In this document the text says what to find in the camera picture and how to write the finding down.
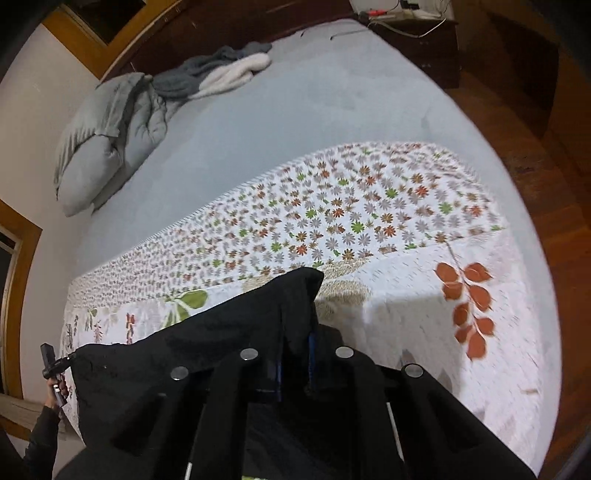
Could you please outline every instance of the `wooden headboard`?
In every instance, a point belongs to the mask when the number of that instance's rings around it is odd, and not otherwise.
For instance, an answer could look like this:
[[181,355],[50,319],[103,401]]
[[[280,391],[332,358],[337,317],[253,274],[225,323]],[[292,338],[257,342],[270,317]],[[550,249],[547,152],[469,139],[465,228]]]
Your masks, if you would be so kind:
[[132,42],[103,80],[134,71],[160,73],[224,45],[274,41],[353,16],[349,0],[180,0]]

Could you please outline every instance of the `metal button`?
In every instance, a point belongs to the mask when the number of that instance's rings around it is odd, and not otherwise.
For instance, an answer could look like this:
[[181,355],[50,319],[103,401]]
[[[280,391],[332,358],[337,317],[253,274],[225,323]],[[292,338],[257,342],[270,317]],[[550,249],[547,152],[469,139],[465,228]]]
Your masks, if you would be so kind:
[[339,358],[351,358],[353,356],[353,349],[348,346],[340,346],[335,350],[336,356]]
[[189,370],[186,367],[174,367],[170,372],[170,378],[173,380],[182,380],[189,374]]
[[404,367],[404,371],[409,377],[419,378],[423,374],[423,368],[417,364],[410,364]]
[[245,348],[240,352],[240,358],[243,360],[254,360],[258,356],[258,351],[254,348]]

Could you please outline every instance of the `window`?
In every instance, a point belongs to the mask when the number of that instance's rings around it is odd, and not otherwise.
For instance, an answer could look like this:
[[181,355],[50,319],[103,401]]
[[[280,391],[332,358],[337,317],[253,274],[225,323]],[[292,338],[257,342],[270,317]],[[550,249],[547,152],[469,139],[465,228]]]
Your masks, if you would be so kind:
[[[2,391],[22,398],[22,302],[41,229],[0,200],[0,372]],[[0,417],[8,434],[28,438],[28,430]]]
[[144,28],[183,1],[65,0],[43,25],[100,79]]
[[109,44],[144,6],[144,0],[67,0],[63,8]]
[[18,257],[18,240],[10,232],[0,227],[0,393],[4,393],[4,332],[8,311],[8,300],[12,286],[12,277]]

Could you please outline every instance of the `hand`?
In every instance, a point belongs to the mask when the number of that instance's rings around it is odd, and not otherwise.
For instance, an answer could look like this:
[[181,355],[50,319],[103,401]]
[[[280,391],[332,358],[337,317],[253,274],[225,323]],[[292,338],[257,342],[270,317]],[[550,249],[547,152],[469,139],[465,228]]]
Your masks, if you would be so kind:
[[49,407],[55,412],[60,411],[60,407],[57,406],[57,400],[53,390],[53,386],[57,384],[59,384],[60,386],[62,397],[68,398],[69,394],[65,380],[61,380],[59,382],[55,378],[50,378],[49,380],[47,380],[47,400],[45,400],[45,406]]

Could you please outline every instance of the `black sleeve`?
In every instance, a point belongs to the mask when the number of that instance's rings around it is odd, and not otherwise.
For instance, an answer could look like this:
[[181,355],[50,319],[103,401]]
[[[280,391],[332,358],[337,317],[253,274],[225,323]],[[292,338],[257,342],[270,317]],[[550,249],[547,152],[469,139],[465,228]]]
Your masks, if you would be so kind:
[[0,426],[0,466],[2,478],[34,480],[2,426]]
[[51,480],[57,454],[57,426],[59,415],[43,407],[29,438],[23,462],[35,480]]

